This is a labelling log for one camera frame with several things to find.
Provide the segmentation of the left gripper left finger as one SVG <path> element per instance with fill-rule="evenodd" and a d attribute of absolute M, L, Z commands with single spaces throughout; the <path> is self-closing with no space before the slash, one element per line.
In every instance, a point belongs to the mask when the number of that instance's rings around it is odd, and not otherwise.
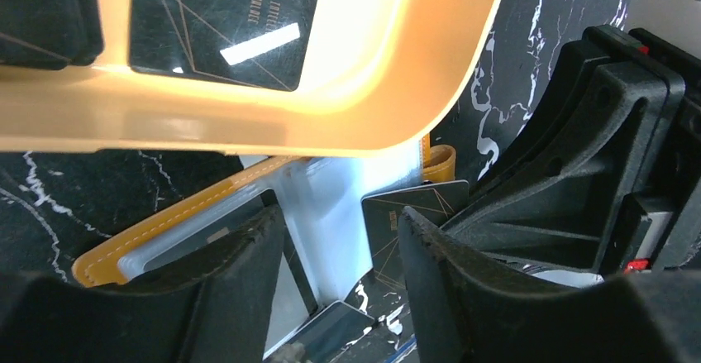
<path fill-rule="evenodd" d="M 168 271 L 81 288 L 37 272 L 1 277 L 4 362 L 260 362 L 270 297 L 241 275 Z"/>

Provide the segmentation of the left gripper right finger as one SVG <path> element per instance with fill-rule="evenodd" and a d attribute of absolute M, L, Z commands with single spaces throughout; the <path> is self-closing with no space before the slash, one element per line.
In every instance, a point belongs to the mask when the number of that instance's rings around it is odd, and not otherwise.
<path fill-rule="evenodd" d="M 576 289 L 416 222 L 403 245 L 423 362 L 697 362 L 700 273 L 616 275 Z"/>

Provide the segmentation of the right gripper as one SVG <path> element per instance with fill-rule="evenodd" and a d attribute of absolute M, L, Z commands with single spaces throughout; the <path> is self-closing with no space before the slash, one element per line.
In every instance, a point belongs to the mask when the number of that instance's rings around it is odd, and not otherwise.
<path fill-rule="evenodd" d="M 590 273 L 700 252 L 700 60 L 652 32 L 565 44 L 523 130 L 443 230 L 484 254 Z"/>

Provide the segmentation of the orange leather card holder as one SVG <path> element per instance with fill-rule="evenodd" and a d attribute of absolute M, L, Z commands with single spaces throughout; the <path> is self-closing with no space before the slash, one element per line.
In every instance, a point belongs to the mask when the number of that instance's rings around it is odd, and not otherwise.
<path fill-rule="evenodd" d="M 200 283 L 191 361 L 325 361 L 381 324 L 403 333 L 402 310 L 382 312 L 378 295 L 387 285 L 407 300 L 399 215 L 412 206 L 448 220 L 467 189 L 445 145 L 270 157 L 111 237 L 72 272 L 95 291 Z"/>

